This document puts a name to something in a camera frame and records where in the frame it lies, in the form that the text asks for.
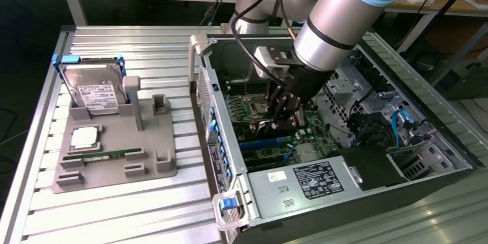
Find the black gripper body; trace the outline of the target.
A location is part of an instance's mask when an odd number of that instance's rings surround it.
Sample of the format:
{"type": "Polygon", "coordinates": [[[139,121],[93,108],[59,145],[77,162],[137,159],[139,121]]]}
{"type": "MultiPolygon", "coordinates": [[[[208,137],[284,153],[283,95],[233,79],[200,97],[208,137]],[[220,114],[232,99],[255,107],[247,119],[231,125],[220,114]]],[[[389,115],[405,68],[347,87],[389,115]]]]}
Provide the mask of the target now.
{"type": "Polygon", "coordinates": [[[284,85],[280,86],[273,81],[268,84],[268,103],[277,103],[287,97],[297,104],[305,104],[319,93],[325,82],[329,80],[331,71],[317,71],[307,66],[291,66],[284,77],[284,85]]]}

